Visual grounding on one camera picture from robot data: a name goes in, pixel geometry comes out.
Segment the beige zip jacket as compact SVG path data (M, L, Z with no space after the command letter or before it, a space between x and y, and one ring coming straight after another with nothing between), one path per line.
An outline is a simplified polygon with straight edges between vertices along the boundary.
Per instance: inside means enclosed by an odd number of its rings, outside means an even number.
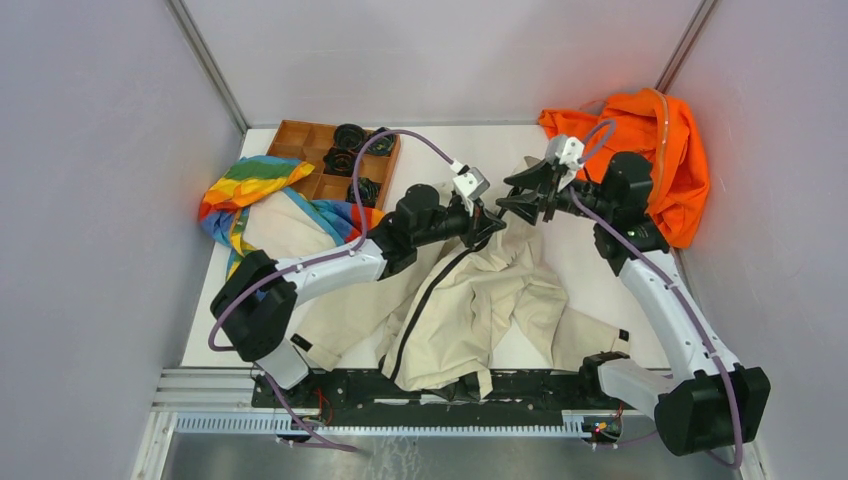
M353 346L381 330L382 374L405 391L435 390L470 377L492 391L495 349L511 328L545 366L575 371L602 352L628 352L627 331L574 309L544 258L541 233L514 215L479 251L453 241L422 248L416 261L385 280L308 289L306 315L259 360L282 388L311 366L337 367Z

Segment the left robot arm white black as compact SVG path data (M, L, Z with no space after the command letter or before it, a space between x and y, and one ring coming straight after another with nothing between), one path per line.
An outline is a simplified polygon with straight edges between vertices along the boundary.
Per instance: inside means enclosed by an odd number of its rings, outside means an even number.
M300 407L312 399L315 382L302 355L304 344L286 336L298 307L350 285L395 276L414 263L425 245L458 238L475 247L505 226L478 196L455 192L442 204L434 187L416 184L365 237L309 256L248 254L210 311L240 359L256 365L288 405Z

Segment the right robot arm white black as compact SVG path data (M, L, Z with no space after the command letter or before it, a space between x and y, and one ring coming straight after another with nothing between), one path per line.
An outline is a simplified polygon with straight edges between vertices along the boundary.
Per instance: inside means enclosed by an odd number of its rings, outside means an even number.
M595 247L637 300L657 336L670 376L623 352L587 356L580 400L602 408L613 399L653 420L667 450L684 456L740 449L755 440L771 392L760 367L746 368L715 333L681 280L670 247L647 212L652 164L634 152L612 156L598 182L574 178L575 165L534 160L505 178L497 205L535 224L557 212L589 218Z

